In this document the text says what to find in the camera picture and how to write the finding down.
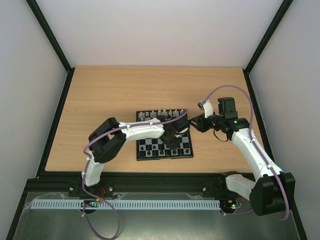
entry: wooden table surface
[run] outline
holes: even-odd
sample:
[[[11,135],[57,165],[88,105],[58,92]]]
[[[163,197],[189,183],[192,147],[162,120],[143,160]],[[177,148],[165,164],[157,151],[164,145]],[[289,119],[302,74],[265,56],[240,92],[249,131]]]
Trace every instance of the wooden table surface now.
[[[82,153],[88,136],[107,118],[135,122],[136,111],[149,109],[188,109],[188,118],[202,113],[197,103],[220,85],[237,85],[246,91],[241,68],[234,67],[149,67],[77,66],[71,81],[46,171],[83,171]],[[234,88],[223,88],[211,98],[233,97],[239,118],[250,120],[246,96]],[[256,119],[253,130],[260,143]],[[221,142],[206,133],[190,129],[193,158],[136,161],[136,142],[125,144],[106,172],[220,173],[251,172],[245,158],[231,142]],[[217,134],[225,139],[225,134]]]

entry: white wall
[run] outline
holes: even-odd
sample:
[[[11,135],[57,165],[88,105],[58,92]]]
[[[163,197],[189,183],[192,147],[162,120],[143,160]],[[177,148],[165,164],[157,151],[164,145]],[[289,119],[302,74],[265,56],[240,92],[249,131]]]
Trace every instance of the white wall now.
[[[282,0],[38,0],[72,66],[245,67]]]
[[[295,0],[251,79],[276,162],[296,180],[308,239],[320,222],[320,1]]]
[[[25,0],[0,7],[0,239],[34,178],[66,72]]]

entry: cable clip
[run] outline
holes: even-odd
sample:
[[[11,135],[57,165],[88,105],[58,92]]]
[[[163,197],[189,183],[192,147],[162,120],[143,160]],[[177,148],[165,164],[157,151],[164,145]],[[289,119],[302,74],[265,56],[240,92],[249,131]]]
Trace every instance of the cable clip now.
[[[95,159],[95,157],[94,157],[94,154],[92,153],[92,151],[89,151],[89,154],[90,154],[90,157],[86,157],[86,160],[87,161],[91,161],[91,160],[94,160]]]

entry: white cable tray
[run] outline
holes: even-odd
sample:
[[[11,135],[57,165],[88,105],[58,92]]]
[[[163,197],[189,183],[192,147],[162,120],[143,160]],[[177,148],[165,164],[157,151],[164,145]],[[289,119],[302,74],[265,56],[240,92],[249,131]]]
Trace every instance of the white cable tray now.
[[[82,209],[85,200],[35,199],[31,209]],[[117,210],[220,210],[219,200],[109,200]],[[105,202],[93,203],[86,209],[111,209]]]

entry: chessboard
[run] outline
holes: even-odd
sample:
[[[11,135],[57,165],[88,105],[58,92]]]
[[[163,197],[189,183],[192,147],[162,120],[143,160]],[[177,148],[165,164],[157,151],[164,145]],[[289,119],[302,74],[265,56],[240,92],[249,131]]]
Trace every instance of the chessboard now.
[[[167,116],[168,119],[178,117],[183,112],[183,109],[163,109],[163,110],[145,110],[136,112],[136,121],[148,121],[157,116]],[[159,160],[159,159],[181,159],[193,158],[194,152],[192,149],[190,131],[186,131],[181,137],[180,146],[171,150],[160,138],[146,138],[136,141],[136,160]]]

